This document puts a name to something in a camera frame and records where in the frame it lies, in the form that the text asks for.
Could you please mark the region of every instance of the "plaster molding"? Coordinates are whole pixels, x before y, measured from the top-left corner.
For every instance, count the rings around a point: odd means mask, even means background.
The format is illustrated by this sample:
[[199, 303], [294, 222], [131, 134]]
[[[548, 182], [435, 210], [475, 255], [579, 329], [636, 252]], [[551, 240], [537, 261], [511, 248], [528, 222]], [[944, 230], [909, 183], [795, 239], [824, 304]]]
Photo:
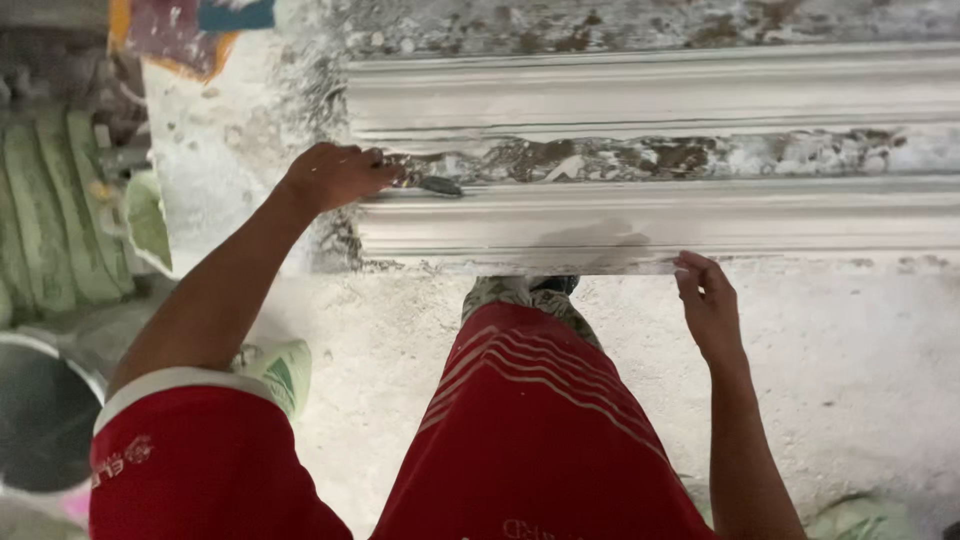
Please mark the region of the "plaster molding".
[[358, 61], [352, 135], [426, 154], [506, 136], [734, 135], [960, 121], [960, 42]]
[[364, 260], [466, 274], [668, 271], [712, 256], [960, 255], [960, 176], [394, 189], [361, 205]]

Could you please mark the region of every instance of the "right hand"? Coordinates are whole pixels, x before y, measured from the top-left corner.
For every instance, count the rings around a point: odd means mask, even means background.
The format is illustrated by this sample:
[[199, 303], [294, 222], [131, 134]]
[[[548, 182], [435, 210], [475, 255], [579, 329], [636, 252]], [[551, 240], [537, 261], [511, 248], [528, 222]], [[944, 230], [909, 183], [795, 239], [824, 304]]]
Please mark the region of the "right hand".
[[385, 166], [377, 148], [316, 144], [296, 158], [277, 188], [287, 190], [307, 211], [317, 214], [339, 208], [387, 187], [402, 173]]
[[684, 301], [686, 325], [710, 369], [720, 363], [745, 367], [747, 356], [740, 339], [736, 291], [720, 265], [688, 251], [681, 251], [673, 263], [678, 267], [674, 276]]

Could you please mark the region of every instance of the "foot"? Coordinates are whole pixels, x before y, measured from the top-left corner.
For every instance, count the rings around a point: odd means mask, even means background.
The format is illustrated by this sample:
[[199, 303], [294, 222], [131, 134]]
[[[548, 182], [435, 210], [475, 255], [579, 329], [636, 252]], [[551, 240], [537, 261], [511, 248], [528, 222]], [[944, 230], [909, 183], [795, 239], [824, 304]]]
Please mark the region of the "foot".
[[562, 292], [563, 294], [569, 295], [573, 292], [573, 289], [577, 288], [577, 283], [580, 282], [580, 276], [550, 276], [543, 281], [537, 283], [536, 285], [530, 287], [530, 292], [535, 290], [548, 289], [555, 290], [557, 292]]

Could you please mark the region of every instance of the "leg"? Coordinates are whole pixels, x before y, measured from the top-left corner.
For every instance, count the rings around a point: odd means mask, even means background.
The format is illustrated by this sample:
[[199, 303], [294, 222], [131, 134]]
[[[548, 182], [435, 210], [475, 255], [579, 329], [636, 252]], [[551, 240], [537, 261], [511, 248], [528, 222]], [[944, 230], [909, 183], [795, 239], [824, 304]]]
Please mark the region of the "leg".
[[461, 324], [466, 323], [477, 309], [493, 302], [506, 302], [531, 307], [527, 279], [520, 276], [492, 276], [477, 278], [464, 299]]
[[571, 327], [587, 343], [603, 351], [600, 340], [593, 333], [593, 328], [590, 327], [587, 319], [580, 314], [580, 311], [577, 311], [577, 308], [570, 303], [570, 297], [565, 292], [542, 288], [530, 293], [530, 299], [533, 302], [533, 307], [553, 315], [560, 322]]

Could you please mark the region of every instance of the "bucket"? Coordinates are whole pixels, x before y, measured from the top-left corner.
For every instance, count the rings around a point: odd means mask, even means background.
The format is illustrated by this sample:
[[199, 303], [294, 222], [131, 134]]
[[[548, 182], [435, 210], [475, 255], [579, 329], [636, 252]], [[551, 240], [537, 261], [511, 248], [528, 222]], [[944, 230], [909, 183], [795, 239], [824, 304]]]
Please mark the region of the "bucket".
[[89, 479], [102, 405], [87, 379], [55, 348], [0, 333], [0, 491], [55, 493]]

